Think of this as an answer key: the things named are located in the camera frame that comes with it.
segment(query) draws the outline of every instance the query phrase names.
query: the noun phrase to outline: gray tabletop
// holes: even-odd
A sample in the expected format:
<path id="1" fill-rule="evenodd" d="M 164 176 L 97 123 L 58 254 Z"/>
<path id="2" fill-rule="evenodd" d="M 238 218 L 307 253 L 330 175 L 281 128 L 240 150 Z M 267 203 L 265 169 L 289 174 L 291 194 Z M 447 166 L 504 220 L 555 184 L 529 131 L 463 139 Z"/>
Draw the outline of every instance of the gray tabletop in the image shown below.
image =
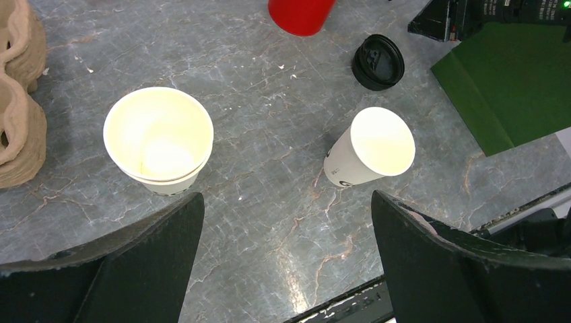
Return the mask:
<path id="1" fill-rule="evenodd" d="M 41 259 L 180 199 L 134 183 L 105 152 L 121 96 L 175 87 L 210 113 L 215 143 L 195 191 L 201 245 L 181 322 L 280 322 L 382 273 L 370 197 L 381 189 L 465 230 L 571 182 L 555 136 L 484 157 L 429 68 L 451 48 L 411 35 L 425 1 L 339 0 L 310 38 L 280 30 L 266 0 L 31 0 L 48 38 L 33 98 L 48 119 L 39 175 L 0 190 L 0 262 Z M 383 92 L 349 67 L 369 34 L 406 62 Z M 323 158 L 361 109 L 400 115 L 417 144 L 404 175 L 353 188 Z"/>

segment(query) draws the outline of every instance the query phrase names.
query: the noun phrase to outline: black cap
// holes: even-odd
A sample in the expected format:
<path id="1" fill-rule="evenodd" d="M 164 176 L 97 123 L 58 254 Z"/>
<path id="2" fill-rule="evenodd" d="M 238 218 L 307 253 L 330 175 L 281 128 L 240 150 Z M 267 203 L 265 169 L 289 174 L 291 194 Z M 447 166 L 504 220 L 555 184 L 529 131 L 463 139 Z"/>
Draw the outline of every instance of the black cap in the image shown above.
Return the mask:
<path id="1" fill-rule="evenodd" d="M 401 80 L 405 73 L 405 60 L 392 40 L 374 34 L 367 37 L 355 52 L 351 70 L 364 87 L 380 91 Z"/>

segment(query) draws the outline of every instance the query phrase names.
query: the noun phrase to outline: red container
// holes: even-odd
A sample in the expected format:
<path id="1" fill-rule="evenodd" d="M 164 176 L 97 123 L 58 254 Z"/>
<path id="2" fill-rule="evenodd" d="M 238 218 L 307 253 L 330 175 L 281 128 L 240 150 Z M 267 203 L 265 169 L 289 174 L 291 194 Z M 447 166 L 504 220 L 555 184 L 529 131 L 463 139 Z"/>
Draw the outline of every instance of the red container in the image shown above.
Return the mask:
<path id="1" fill-rule="evenodd" d="M 273 21 L 296 36 L 311 36 L 323 27 L 335 0 L 269 0 Z"/>

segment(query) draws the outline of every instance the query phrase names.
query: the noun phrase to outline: paper cup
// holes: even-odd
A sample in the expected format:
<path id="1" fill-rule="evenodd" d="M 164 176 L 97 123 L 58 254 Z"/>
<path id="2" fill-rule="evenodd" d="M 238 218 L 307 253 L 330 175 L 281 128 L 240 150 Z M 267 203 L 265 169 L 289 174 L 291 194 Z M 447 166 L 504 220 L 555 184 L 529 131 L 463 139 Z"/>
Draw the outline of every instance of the paper cup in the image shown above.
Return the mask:
<path id="1" fill-rule="evenodd" d="M 323 168 L 337 186 L 353 186 L 396 176 L 414 160 L 414 138 L 403 119 L 384 108 L 359 112 L 327 153 Z"/>
<path id="2" fill-rule="evenodd" d="M 192 96 L 169 87 L 140 89 L 121 98 L 103 127 L 105 148 L 133 178 L 188 178 L 209 155 L 214 128 Z"/>
<path id="3" fill-rule="evenodd" d="M 179 178 L 178 180 L 172 180 L 169 182 L 154 182 L 152 180 L 145 180 L 143 178 L 137 178 L 123 170 L 129 177 L 132 179 L 142 183 L 146 188 L 148 188 L 151 192 L 154 192 L 159 195 L 165 196 L 172 196 L 180 194 L 186 190 L 188 190 L 192 184 L 197 179 L 199 172 L 204 168 L 208 159 L 210 158 L 210 154 L 212 152 L 212 148 L 208 151 L 206 159 L 204 159 L 203 163 L 195 170 L 193 170 L 190 174 L 186 175 L 183 178 Z"/>

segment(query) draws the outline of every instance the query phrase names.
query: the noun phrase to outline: green paper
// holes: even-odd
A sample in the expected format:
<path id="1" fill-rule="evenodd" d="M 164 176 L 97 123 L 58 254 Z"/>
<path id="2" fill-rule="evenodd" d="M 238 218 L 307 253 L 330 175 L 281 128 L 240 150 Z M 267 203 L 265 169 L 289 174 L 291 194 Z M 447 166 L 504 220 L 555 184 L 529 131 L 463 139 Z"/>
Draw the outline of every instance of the green paper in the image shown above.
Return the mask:
<path id="1" fill-rule="evenodd" d="M 564 30 L 487 24 L 432 67 L 487 156 L 571 127 Z"/>

